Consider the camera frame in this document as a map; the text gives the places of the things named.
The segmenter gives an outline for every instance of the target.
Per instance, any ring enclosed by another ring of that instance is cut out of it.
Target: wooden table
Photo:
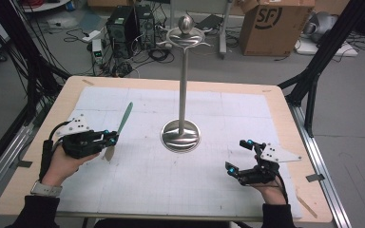
[[[18,215],[20,213],[24,205],[24,196],[29,194],[31,186],[38,179],[43,140],[48,138],[51,129],[69,117],[79,99],[80,93],[86,86],[179,90],[178,81],[81,76],[69,78],[23,158],[24,161],[31,161],[32,166],[30,168],[17,168],[0,198],[0,215]],[[332,221],[332,214],[319,183],[317,181],[309,182],[305,178],[314,174],[314,169],[308,159],[292,114],[279,87],[275,85],[188,82],[187,90],[263,95],[269,105],[280,145],[303,158],[302,161],[288,163],[302,213],[302,218],[296,218],[295,221]]]

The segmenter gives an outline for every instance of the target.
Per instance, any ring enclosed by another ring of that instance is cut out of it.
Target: round metal base
[[[184,131],[179,134],[179,120],[166,124],[161,132],[163,145],[177,153],[189,152],[200,144],[201,132],[198,127],[187,120],[184,122]]]

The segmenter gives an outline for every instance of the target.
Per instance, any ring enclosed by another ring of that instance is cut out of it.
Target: floor
[[[97,15],[86,6],[79,6],[71,15],[79,23],[86,20],[87,16],[97,20],[94,25],[84,23],[86,31],[100,29],[106,21],[105,14],[97,19]],[[232,17],[229,27],[239,27],[241,21],[242,18]],[[91,73],[91,57],[86,44],[66,43],[66,37],[65,30],[45,34],[50,51],[65,69],[74,75],[87,71]],[[312,59],[312,56],[295,52],[280,61],[277,61],[280,59],[277,57],[242,56],[239,47],[229,47],[227,55],[221,59],[215,54],[218,40],[208,37],[206,41],[215,46],[198,47],[189,54],[190,81],[277,85],[299,74]],[[138,67],[129,77],[179,80],[180,53],[176,49],[172,53],[175,56],[172,63],[146,64]],[[284,90],[286,94],[289,92],[290,88]],[[0,138],[25,104],[26,95],[11,61],[0,62]],[[332,61],[323,71],[318,82],[313,127],[319,150],[352,226],[365,227],[365,50],[361,50],[355,58],[343,58],[339,63]],[[10,169],[1,181],[0,195],[12,173]],[[0,216],[0,227],[14,220],[15,217]],[[62,227],[82,227],[83,220],[58,218],[57,222]],[[333,222],[299,225],[336,227]]]

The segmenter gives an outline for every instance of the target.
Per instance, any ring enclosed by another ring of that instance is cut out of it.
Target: sleeve
[[[25,196],[25,206],[16,221],[7,228],[54,228],[59,198]]]
[[[293,223],[290,204],[287,205],[262,205],[262,228],[296,228]]]

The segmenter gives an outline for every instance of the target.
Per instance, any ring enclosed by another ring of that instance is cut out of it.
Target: white bracket
[[[56,135],[58,137],[63,137],[66,135],[73,135],[73,134],[86,132],[89,129],[90,129],[90,127],[87,125],[86,118],[82,114],[80,117],[73,118],[73,120],[71,122],[69,122],[67,125],[61,127],[56,132]]]
[[[263,149],[260,158],[269,162],[297,162],[301,156],[291,153],[281,147],[268,143]]]

